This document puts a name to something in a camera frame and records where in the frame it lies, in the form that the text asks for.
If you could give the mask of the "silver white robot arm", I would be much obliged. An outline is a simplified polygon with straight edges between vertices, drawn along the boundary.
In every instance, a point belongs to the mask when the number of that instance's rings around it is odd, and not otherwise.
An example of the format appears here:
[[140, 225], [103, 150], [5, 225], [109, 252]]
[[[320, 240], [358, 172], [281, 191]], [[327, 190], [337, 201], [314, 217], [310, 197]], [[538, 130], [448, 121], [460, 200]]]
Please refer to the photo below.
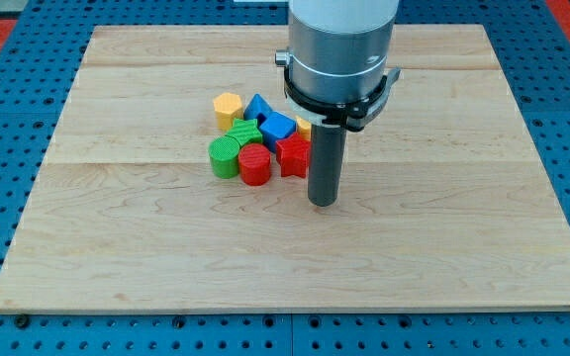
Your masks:
[[275, 63], [305, 96], [351, 103], [384, 74], [399, 0], [290, 0], [289, 43]]

